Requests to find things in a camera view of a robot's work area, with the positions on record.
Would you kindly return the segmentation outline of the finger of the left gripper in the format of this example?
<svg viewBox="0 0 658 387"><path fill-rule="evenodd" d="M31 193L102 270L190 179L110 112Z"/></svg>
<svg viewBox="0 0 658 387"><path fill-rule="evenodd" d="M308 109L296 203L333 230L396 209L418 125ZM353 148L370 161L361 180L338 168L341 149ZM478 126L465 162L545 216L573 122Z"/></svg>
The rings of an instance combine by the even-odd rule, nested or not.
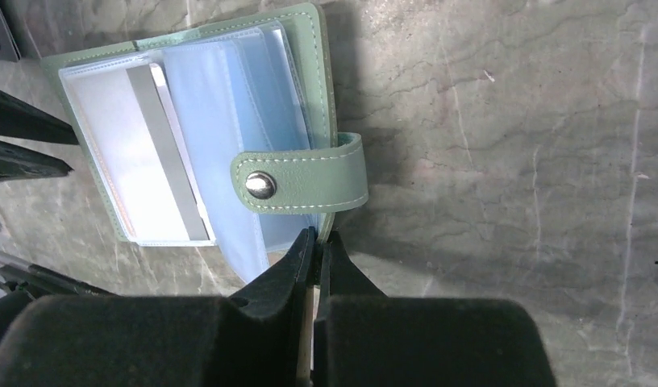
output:
<svg viewBox="0 0 658 387"><path fill-rule="evenodd" d="M52 144L79 144L68 123L1 90L0 135Z"/></svg>
<svg viewBox="0 0 658 387"><path fill-rule="evenodd" d="M72 171L61 159L0 141L0 182L66 177Z"/></svg>

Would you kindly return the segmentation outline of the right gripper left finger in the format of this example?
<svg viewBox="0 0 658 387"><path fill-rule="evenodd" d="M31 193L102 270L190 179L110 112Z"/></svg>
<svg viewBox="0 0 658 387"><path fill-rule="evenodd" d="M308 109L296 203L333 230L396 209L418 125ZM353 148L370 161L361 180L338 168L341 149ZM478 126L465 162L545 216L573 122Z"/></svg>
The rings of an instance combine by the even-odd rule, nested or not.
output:
<svg viewBox="0 0 658 387"><path fill-rule="evenodd" d="M228 297L32 299L0 339L0 386L306 386L315 238Z"/></svg>

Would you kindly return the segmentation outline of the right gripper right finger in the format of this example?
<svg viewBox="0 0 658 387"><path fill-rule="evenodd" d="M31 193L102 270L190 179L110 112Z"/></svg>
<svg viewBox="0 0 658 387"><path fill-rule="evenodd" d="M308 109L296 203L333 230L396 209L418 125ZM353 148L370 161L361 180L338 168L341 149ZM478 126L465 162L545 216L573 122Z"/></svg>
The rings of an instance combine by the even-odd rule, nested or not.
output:
<svg viewBox="0 0 658 387"><path fill-rule="evenodd" d="M317 386L553 386L539 329L517 302L396 298L322 248L312 380Z"/></svg>

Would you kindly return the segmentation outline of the green card holder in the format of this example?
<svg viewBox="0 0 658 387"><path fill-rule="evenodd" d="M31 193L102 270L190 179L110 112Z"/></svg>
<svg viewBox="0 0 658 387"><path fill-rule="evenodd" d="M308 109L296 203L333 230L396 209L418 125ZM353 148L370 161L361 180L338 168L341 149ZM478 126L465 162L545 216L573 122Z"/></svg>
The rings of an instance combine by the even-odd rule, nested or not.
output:
<svg viewBox="0 0 658 387"><path fill-rule="evenodd" d="M367 202L362 139L337 127L326 19L303 3L43 60L121 239L59 72L126 58L163 69L212 246L243 281L301 230L326 239L336 213Z"/></svg>

